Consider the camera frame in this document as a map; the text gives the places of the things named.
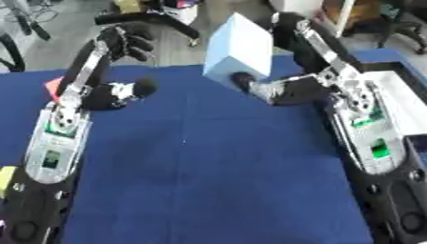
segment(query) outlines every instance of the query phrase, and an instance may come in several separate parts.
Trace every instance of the red object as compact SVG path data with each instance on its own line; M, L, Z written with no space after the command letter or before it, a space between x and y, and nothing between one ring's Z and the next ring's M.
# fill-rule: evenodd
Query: red object
M58 96L56 95L56 91L58 90L59 87L59 83L61 83L61 80L64 76L58 77L52 81L48 81L45 83L45 87L48 90L49 94L51 95L51 99L53 99L53 101L57 101L58 100Z

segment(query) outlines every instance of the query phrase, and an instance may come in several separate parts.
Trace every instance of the cable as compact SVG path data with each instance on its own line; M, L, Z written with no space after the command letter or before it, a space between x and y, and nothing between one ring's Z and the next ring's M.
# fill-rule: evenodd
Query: cable
M151 52L146 52L146 54L151 58L152 60L152 65L157 68L158 67L158 63L157 63L157 58L154 54L152 54Z
M30 14L27 14L26 12L22 11L19 8L15 8L13 10L10 10L10 12L8 14L6 14L5 17L4 17L5 22L10 22L10 23L17 22L16 17L13 14L14 10L20 11L27 18L29 18L30 20L34 20L34 21L36 21L38 23L50 22L54 18L56 18L58 16L58 14L59 14L58 11L53 10L51 8L51 6L49 6L47 3L38 4L38 5L36 5L36 7L40 7L40 10L33 10ZM43 16L46 16L47 14L51 14L51 16L43 18Z

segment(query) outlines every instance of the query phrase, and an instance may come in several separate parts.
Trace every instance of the floor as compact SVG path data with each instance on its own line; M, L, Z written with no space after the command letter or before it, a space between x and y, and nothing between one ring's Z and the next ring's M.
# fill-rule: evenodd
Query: floor
M255 20L269 14L270 10L261 5L259 0L234 0L231 1L206 0L199 9L199 16L193 26L200 30L202 41L199 46L188 47L188 39L180 33L169 28L150 25L152 33L156 37L153 42L155 58L149 60L146 65L172 66L202 64L205 58L207 38L210 34L234 11L239 11L247 17ZM63 0L52 8L59 12L58 16L50 22L42 23L42 26L51 34L52 39L45 42L35 34L25 36L16 23L10 23L7 16L0 17L0 25L7 31L18 44L27 62L28 71L65 69L72 61L76 53L90 38L99 31L93 23L93 17L109 5L110 0ZM0 16L7 15L9 10L0 10ZM376 37L373 35L357 35L353 38L342 38L344 45L350 50L366 50L376 47ZM403 37L394 36L387 43L387 48L396 49L403 53L424 75L427 76L427 55L419 56L414 53L414 44ZM117 65L141 64L129 58L125 58Z

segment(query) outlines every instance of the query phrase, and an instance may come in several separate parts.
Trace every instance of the office chair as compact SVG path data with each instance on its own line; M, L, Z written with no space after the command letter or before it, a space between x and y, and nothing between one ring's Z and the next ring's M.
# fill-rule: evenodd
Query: office chair
M150 0L143 1L145 10L140 12L128 12L128 13L110 13L103 12L100 15L95 17L96 25L108 25L108 24L117 24L123 22L134 22L142 21L149 23L159 23L166 26L169 26L176 31L181 32L182 34L190 38L190 47L196 46L200 41L200 33L198 30L182 23L181 21L173 18L163 9L162 0Z
M410 10L414 0L382 0L383 3L392 5L398 10L395 17L381 15L376 20L355 23L355 25L344 32L344 36L351 36L358 32L379 32L378 48L384 48L385 43L392 34L398 33L407 36L419 44L417 54L424 54L427 49L427 41L421 34L422 25L417 22L403 21L403 14Z

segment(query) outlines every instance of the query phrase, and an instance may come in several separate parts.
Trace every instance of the chair wheel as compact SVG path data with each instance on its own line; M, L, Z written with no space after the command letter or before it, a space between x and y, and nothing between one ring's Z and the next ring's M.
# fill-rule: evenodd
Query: chair wheel
M421 48L421 49L417 50L417 54L418 54L418 55L423 55L423 54L425 54L425 48Z
M197 46L197 45L199 45L199 44L200 44L200 38L197 38L197 39L190 39L189 47L190 47L190 48L193 48L193 47L195 47L195 46Z

